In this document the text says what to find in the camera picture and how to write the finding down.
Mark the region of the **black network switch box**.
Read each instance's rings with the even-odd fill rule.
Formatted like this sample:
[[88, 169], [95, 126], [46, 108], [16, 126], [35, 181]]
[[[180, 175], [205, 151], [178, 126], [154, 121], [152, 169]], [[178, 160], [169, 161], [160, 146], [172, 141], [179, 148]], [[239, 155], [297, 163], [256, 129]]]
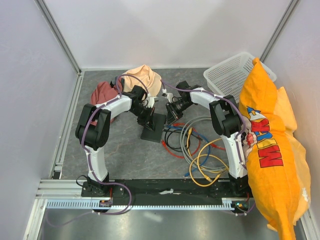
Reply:
[[140, 138], [145, 141], [160, 143], [164, 126], [166, 123], [166, 115], [155, 113], [152, 120], [152, 128], [144, 127]]

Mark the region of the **orange cartoon pillow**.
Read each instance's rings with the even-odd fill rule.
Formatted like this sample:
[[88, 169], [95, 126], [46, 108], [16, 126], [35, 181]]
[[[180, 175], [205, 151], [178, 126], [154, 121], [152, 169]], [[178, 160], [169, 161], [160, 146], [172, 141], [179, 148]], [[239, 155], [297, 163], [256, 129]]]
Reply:
[[276, 87], [258, 58], [252, 64], [239, 96], [248, 184], [268, 228], [294, 240], [294, 227], [311, 204], [306, 149], [294, 137], [298, 126], [285, 88]]

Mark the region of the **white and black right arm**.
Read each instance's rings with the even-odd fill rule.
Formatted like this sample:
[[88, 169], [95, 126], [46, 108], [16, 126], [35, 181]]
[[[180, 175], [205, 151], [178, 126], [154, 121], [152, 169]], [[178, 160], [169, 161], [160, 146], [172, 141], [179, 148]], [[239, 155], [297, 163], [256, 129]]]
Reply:
[[243, 127], [245, 126], [235, 99], [232, 95], [220, 96], [205, 90], [199, 85], [190, 86], [186, 81], [176, 87], [180, 97], [168, 98], [166, 103], [168, 123], [171, 124], [183, 116], [183, 111], [192, 105], [201, 105], [210, 111], [214, 131], [222, 138], [225, 146], [229, 175], [235, 179], [247, 176], [245, 156], [241, 143]]

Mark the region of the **red crumpled shirt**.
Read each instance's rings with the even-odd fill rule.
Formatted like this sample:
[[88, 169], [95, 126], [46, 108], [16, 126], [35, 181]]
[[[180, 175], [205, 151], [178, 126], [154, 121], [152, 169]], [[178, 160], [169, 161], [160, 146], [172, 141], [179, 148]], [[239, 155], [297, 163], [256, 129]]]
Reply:
[[98, 105], [108, 102], [115, 98], [119, 94], [115, 81], [102, 81], [97, 84], [97, 87], [93, 91], [90, 104]]

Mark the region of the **peach bucket hat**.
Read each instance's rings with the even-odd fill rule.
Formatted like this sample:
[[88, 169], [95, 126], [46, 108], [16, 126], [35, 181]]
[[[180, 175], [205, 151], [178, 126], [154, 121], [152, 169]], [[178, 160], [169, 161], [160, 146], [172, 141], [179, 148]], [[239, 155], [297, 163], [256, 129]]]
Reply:
[[[127, 70], [124, 74], [132, 75], [143, 82], [147, 87], [151, 97], [156, 97], [161, 90], [162, 77], [154, 72], [148, 65], [141, 65], [139, 67]], [[140, 81], [132, 76], [123, 76], [124, 79], [124, 91], [130, 92], [135, 85], [140, 86], [144, 89]]]

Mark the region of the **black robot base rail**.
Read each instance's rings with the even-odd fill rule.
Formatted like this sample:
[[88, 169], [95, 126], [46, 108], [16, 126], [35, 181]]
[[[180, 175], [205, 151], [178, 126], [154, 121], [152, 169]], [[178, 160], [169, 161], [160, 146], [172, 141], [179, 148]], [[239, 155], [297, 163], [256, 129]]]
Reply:
[[218, 204], [221, 199], [248, 202], [252, 192], [247, 184], [237, 186], [221, 178], [208, 187], [196, 185], [191, 179], [117, 179], [110, 185], [93, 180], [81, 184], [81, 196], [94, 200], [115, 201], [121, 205], [178, 205]]

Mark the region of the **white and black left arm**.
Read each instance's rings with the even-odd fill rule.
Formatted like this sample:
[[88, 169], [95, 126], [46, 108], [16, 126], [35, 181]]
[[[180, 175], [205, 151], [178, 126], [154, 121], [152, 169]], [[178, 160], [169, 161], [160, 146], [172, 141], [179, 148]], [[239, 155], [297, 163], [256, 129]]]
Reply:
[[135, 85], [130, 92], [121, 92], [114, 98], [96, 105], [86, 104], [81, 112], [75, 136], [85, 151], [88, 177], [95, 181], [92, 191], [99, 197], [106, 196], [110, 185], [106, 182], [108, 170], [104, 158], [104, 146], [108, 141], [111, 120], [130, 112], [137, 123], [147, 131], [156, 131], [154, 121], [155, 98], [142, 87]]

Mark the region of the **white plastic basket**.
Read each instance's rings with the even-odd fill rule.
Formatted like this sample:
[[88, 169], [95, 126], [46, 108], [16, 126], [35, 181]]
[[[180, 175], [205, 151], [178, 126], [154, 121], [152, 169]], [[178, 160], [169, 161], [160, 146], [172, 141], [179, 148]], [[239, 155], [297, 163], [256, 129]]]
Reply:
[[232, 95], [237, 104], [244, 82], [253, 69], [255, 57], [248, 52], [240, 52], [203, 72], [208, 88], [217, 95]]

